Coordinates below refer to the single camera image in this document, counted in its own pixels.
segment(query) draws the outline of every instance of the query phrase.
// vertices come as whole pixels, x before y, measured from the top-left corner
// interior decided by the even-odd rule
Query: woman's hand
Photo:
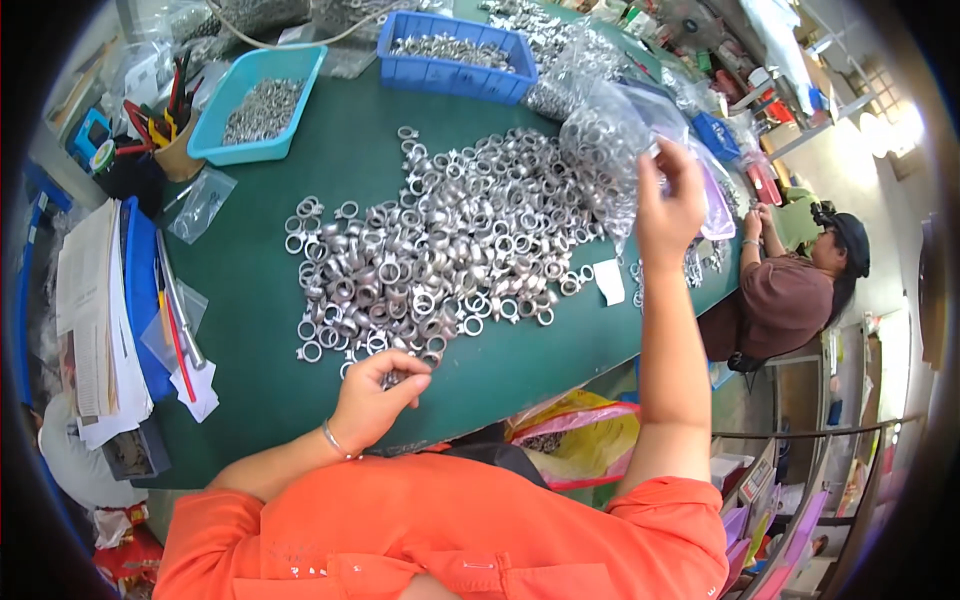
[[[391,371],[410,373],[383,391],[383,376]],[[376,444],[405,407],[417,408],[420,393],[430,385],[430,367],[398,350],[378,352],[347,369],[340,386],[337,409],[330,417],[330,433],[347,454],[357,455]]]
[[[758,242],[762,231],[763,222],[760,213],[755,208],[749,210],[743,218],[743,239]]]
[[[656,163],[648,155],[636,162],[636,242],[645,270],[679,270],[684,253],[704,223],[704,175],[683,146],[657,140]],[[660,169],[670,181],[670,197],[660,193]]]
[[[763,224],[764,229],[774,228],[774,215],[770,212],[770,205],[759,203],[754,206],[757,216],[760,217],[760,222]]]

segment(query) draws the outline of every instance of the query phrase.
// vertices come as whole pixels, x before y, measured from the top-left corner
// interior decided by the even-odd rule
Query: blue container
[[[140,341],[147,325],[160,310],[156,291],[156,227],[137,207],[135,196],[124,201],[121,210],[129,211],[127,249],[124,256],[124,300],[133,332],[133,347],[140,361],[140,370],[147,382],[147,391],[154,402],[175,391],[170,372]]]
[[[254,50],[237,59],[213,90],[204,113],[197,121],[197,127],[190,135],[186,152],[193,158],[206,158],[217,166],[286,157],[325,56],[326,47],[321,46],[296,50]],[[240,106],[247,92],[265,79],[305,80],[290,126],[274,139],[224,146],[228,117]]]
[[[701,112],[690,119],[690,124],[717,159],[729,162],[740,158],[740,147],[723,121],[708,112]]]
[[[493,42],[510,57],[515,73],[456,60],[396,57],[390,47],[399,37],[448,34],[475,44]],[[391,12],[376,43],[380,82],[387,87],[469,96],[513,105],[537,82],[537,64],[525,37],[472,21],[427,12]]]

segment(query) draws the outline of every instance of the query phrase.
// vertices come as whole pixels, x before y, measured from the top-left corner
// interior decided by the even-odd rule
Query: silver bracelet
[[[321,426],[321,429],[323,430],[324,435],[326,436],[326,440],[327,440],[328,442],[330,442],[330,445],[332,445],[333,448],[334,448],[338,453],[340,453],[340,455],[343,456],[346,460],[348,460],[348,461],[349,461],[349,460],[352,460],[352,459],[353,459],[353,455],[352,455],[352,454],[347,454],[347,453],[344,451],[344,449],[337,443],[337,440],[336,440],[336,438],[333,437],[333,434],[330,433],[330,426],[329,426],[329,424],[328,424],[329,421],[330,421],[330,419],[324,419],[324,424]]]

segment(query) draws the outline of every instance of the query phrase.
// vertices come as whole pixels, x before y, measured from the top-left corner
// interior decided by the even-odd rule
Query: woman
[[[711,361],[739,352],[741,364],[760,365],[837,322],[856,280],[870,274],[870,242],[856,217],[836,213],[826,218],[810,258],[802,258],[783,248],[767,204],[747,213],[743,229],[740,288],[700,317],[700,333]]]
[[[388,350],[349,368],[322,427],[178,502],[154,598],[716,598],[726,536],[683,272],[704,219],[703,180],[681,147],[660,146],[673,197],[661,198],[651,158],[637,166],[642,428],[606,513],[465,458],[351,460],[430,383],[420,360]],[[411,376],[384,392],[392,370]]]

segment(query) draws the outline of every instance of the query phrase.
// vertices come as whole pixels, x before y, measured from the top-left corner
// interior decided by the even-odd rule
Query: stack of papers
[[[127,314],[119,201],[107,200],[66,235],[57,272],[60,377],[93,450],[154,409]]]

